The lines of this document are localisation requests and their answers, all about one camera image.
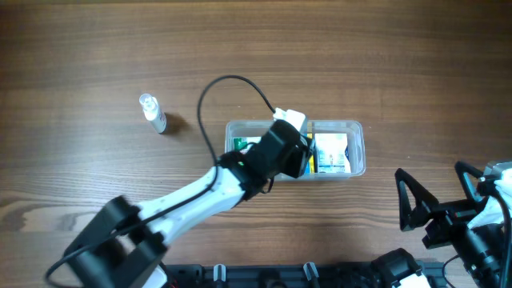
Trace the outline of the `white medicine box in container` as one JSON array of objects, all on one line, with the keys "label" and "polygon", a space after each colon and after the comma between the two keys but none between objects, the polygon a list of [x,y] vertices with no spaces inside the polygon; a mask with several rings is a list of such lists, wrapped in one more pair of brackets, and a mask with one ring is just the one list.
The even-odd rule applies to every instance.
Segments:
[{"label": "white medicine box in container", "polygon": [[318,133],[316,143],[317,171],[326,174],[349,174],[351,172],[348,137],[346,134]]}]

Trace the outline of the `clear plastic container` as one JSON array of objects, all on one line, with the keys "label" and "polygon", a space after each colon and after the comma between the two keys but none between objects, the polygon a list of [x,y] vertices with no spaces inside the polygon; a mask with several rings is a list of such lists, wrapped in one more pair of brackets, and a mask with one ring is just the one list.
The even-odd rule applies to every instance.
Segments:
[{"label": "clear plastic container", "polygon": [[[225,152],[233,149],[233,138],[236,137],[262,137],[273,125],[272,120],[232,121],[226,125]],[[349,174],[319,173],[316,167],[315,174],[306,174],[300,181],[337,181],[360,176],[366,170],[366,155],[362,126],[353,120],[309,120],[307,132],[326,134],[346,134],[348,137],[348,152],[351,172]]]}]

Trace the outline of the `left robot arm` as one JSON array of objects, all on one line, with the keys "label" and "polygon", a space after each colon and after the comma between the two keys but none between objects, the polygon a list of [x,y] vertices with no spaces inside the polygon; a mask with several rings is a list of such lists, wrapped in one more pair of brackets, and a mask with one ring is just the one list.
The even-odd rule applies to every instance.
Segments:
[{"label": "left robot arm", "polygon": [[201,178],[151,201],[110,200],[66,248],[85,287],[160,287],[168,246],[193,226],[263,192],[278,174],[303,176],[314,152],[307,124],[276,120],[247,152],[231,151]]}]

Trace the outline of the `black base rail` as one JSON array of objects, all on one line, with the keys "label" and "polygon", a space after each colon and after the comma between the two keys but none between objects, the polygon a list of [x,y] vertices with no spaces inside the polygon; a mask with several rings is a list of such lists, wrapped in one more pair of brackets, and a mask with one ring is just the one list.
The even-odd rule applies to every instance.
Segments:
[{"label": "black base rail", "polygon": [[440,262],[341,262],[318,266],[160,266],[144,287],[446,287]]}]

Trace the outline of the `white green Panadol box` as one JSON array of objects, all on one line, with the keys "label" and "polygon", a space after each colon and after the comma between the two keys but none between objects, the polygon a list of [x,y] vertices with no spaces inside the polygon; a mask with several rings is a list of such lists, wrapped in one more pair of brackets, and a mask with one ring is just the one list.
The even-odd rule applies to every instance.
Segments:
[{"label": "white green Panadol box", "polygon": [[253,145],[260,141],[260,137],[236,137],[233,138],[233,149],[245,154]]}]

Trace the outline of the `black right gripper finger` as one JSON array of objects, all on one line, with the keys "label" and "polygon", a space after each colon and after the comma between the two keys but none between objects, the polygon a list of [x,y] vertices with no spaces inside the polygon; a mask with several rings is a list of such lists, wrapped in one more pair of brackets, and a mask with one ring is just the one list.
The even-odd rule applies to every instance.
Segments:
[{"label": "black right gripper finger", "polygon": [[466,198],[473,202],[481,202],[484,197],[477,192],[477,187],[472,183],[471,179],[479,180],[483,176],[483,172],[462,161],[456,162],[454,168]]},{"label": "black right gripper finger", "polygon": [[424,226],[432,219],[439,201],[402,168],[398,168],[394,176],[398,190],[400,230],[410,231]]}]

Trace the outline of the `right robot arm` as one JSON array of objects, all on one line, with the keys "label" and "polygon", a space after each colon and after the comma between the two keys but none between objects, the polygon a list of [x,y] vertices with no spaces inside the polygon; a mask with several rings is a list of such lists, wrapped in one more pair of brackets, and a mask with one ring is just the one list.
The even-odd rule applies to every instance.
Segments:
[{"label": "right robot arm", "polygon": [[457,162],[463,200],[441,203],[403,169],[394,176],[400,230],[424,227],[427,249],[452,246],[480,287],[511,286],[511,162],[490,162],[479,170]]}]

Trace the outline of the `blue VapoDrops box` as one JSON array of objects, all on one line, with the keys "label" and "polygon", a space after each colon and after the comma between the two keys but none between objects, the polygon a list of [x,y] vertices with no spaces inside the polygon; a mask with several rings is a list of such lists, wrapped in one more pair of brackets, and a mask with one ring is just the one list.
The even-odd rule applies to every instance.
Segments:
[{"label": "blue VapoDrops box", "polygon": [[307,164],[305,173],[306,174],[315,174],[316,173],[316,155],[317,155],[316,142],[315,142],[313,133],[308,133],[307,137],[308,137],[308,139],[311,140],[312,153],[308,160],[308,164]]}]

